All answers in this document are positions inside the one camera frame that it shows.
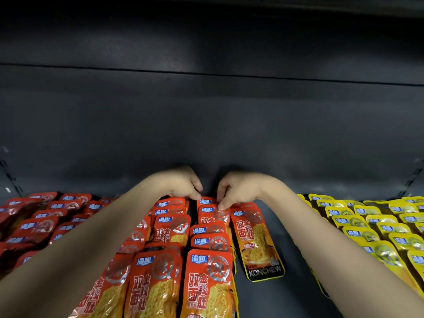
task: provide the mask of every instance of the right hand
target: right hand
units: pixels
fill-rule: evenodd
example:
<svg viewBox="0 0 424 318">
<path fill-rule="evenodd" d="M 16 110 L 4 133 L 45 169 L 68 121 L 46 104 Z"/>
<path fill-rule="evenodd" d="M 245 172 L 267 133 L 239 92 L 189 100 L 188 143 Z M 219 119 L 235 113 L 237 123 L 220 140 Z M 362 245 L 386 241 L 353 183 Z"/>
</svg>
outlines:
<svg viewBox="0 0 424 318">
<path fill-rule="evenodd" d="M 219 182 L 218 208 L 224 210 L 234 203 L 252 202 L 260 199 L 264 181 L 268 175 L 254 172 L 232 171 Z"/>
</svg>

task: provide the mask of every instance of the forearm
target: forearm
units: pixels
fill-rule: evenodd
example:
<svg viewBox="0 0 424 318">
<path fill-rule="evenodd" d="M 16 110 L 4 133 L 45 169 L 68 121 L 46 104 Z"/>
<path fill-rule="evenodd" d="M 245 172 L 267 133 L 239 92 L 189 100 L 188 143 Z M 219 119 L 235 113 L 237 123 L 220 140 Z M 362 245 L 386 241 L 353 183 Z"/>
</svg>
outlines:
<svg viewBox="0 0 424 318">
<path fill-rule="evenodd" d="M 67 317 L 122 242 L 164 195 L 161 181 L 154 176 L 40 251 L 29 265 L 4 278 L 0 282 L 3 317 Z"/>
<path fill-rule="evenodd" d="M 275 212 L 346 317 L 418 316 L 424 301 L 281 181 L 266 177 L 260 198 Z"/>
</svg>

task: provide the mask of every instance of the hand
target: hand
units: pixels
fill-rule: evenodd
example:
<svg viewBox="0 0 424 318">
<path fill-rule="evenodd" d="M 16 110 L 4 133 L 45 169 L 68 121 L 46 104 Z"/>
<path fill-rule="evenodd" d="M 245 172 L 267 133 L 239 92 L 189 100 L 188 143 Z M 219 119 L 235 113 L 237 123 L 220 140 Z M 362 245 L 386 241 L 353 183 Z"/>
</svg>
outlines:
<svg viewBox="0 0 424 318">
<path fill-rule="evenodd" d="M 219 182 L 218 208 L 224 210 L 234 203 L 252 202 L 260 198 L 264 181 L 268 175 L 254 172 L 229 172 Z"/>
<path fill-rule="evenodd" d="M 152 176 L 161 184 L 162 195 L 188 196 L 193 200 L 201 198 L 199 192 L 203 190 L 202 183 L 189 166 L 162 171 Z"/>
</svg>

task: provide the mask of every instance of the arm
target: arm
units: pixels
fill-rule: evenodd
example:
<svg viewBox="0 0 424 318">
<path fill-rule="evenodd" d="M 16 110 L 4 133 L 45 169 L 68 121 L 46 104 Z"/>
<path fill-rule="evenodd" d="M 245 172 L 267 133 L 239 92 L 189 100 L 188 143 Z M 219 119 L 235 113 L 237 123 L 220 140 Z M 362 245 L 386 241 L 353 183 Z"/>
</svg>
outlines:
<svg viewBox="0 0 424 318">
<path fill-rule="evenodd" d="M 2 317 L 68 317 L 153 204 L 164 195 L 199 199 L 195 188 L 202 185 L 189 167 L 141 181 L 4 278 Z"/>
<path fill-rule="evenodd" d="M 346 318 L 418 317 L 424 301 L 389 269 L 369 256 L 284 183 L 259 173 L 230 172 L 220 182 L 219 209 L 234 203 L 264 201 Z M 314 228 L 314 236 L 308 234 Z"/>
</svg>

